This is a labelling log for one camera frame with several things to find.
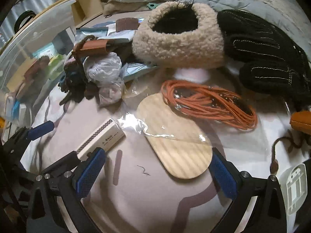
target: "wooden board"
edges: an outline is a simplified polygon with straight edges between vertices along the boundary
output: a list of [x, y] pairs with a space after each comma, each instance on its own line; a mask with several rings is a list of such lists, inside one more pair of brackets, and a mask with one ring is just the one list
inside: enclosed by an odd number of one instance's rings
[[162, 94], [154, 94], [141, 101], [137, 118], [147, 125], [151, 135], [174, 135], [174, 138], [147, 136], [165, 169], [180, 179], [191, 179], [202, 174], [212, 159], [210, 141], [200, 141], [205, 134], [191, 119], [174, 113]]

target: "tan leather case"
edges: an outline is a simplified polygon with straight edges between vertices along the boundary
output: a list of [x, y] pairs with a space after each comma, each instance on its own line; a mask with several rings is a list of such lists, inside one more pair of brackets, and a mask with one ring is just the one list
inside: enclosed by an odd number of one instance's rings
[[301, 111], [292, 114], [290, 125], [294, 130], [299, 130], [311, 135], [311, 112]]
[[80, 50], [74, 50], [74, 54], [78, 55], [79, 57], [108, 54], [108, 42], [109, 39], [97, 39], [87, 41]]

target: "white box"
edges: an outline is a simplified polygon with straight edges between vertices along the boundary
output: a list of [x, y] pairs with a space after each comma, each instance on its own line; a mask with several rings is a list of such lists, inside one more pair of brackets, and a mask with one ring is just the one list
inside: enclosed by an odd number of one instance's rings
[[77, 149], [78, 158], [81, 161], [87, 160], [88, 154], [92, 153], [97, 147], [107, 152], [124, 135], [116, 122], [109, 118], [79, 146]]

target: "black glove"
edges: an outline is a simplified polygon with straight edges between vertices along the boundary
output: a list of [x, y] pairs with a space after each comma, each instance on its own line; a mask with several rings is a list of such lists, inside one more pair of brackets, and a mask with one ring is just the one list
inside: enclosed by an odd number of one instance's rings
[[305, 52], [282, 30], [253, 14], [223, 10], [217, 15], [225, 54], [246, 62], [241, 83], [255, 92], [311, 103], [311, 70]]

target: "brown cord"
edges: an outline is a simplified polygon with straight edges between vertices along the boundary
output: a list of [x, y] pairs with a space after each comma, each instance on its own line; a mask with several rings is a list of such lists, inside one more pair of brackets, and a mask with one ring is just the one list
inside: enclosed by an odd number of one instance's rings
[[72, 56], [75, 58], [78, 66], [80, 68], [80, 73], [81, 73], [81, 75], [83, 77], [83, 81], [85, 83], [87, 83], [88, 80], [86, 78], [86, 75], [85, 75], [85, 72], [84, 72], [84, 67], [83, 67], [83, 64], [82, 64], [82, 62], [80, 60], [80, 57], [79, 57], [79, 55], [77, 55], [77, 51], [79, 51], [88, 40], [96, 40], [96, 39], [97, 39], [97, 37], [95, 37], [94, 35], [86, 36], [79, 43], [75, 44], [75, 46], [73, 48]]
[[274, 141], [274, 143], [272, 144], [272, 156], [271, 156], [271, 164], [270, 164], [270, 173], [271, 174], [277, 174], [277, 171], [279, 170], [279, 163], [277, 161], [277, 159], [275, 158], [275, 146], [279, 141], [284, 141], [287, 140], [290, 142], [290, 146], [287, 148], [287, 152], [291, 153], [293, 148], [301, 148], [302, 144], [304, 142], [304, 137], [303, 134], [300, 138], [299, 144], [296, 144], [294, 141], [294, 137], [293, 134], [291, 133], [290, 130], [287, 131], [288, 134], [290, 135], [289, 137], [279, 137], [277, 140]]
[[[254, 109], [226, 89], [168, 80], [162, 84], [161, 91], [166, 104], [192, 117], [220, 121], [242, 130], [254, 129], [258, 123]], [[194, 93], [185, 97], [180, 91]]]

